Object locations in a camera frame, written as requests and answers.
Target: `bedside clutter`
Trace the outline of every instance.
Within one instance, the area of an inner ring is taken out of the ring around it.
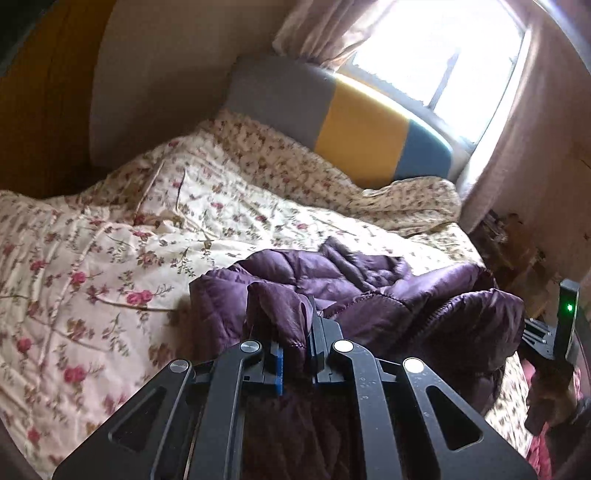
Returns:
[[[519,217],[512,213],[499,218],[491,210],[469,237],[501,290],[522,298],[530,317],[543,314],[550,299],[546,285],[556,273]]]

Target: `purple jacket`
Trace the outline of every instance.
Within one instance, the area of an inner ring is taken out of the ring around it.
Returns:
[[[480,412],[492,406],[524,328],[522,301],[479,265],[414,276],[400,257],[352,253],[334,238],[319,252],[257,252],[202,275],[190,292],[198,361],[248,338],[255,322],[273,326],[284,347],[284,395],[249,403],[243,478],[348,478],[347,406],[300,381],[306,295],[346,339],[388,361],[421,358]]]

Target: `floral duvet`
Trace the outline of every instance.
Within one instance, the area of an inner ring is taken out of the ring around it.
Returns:
[[[44,478],[175,357],[194,357],[189,282],[264,248],[480,261],[435,177],[361,190],[293,140],[222,111],[87,191],[0,192],[0,417]],[[517,357],[487,420],[526,454]]]

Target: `beige wall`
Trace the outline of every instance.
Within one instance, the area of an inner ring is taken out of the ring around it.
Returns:
[[[118,166],[222,103],[242,53],[270,50],[295,0],[118,0],[95,70],[93,163]]]

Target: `screw head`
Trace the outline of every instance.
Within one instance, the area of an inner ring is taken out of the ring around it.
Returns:
[[[260,347],[261,347],[261,345],[259,344],[259,342],[255,341],[255,340],[247,340],[246,342],[241,343],[240,350],[242,350],[245,353],[254,353]]]
[[[404,362],[402,362],[402,365],[408,372],[411,372],[412,374],[419,374],[425,370],[425,364],[418,358],[407,358]]]
[[[186,372],[189,368],[189,362],[186,360],[175,360],[170,364],[170,370],[176,374]]]
[[[333,347],[337,352],[347,353],[353,349],[353,343],[349,342],[348,340],[337,340]]]

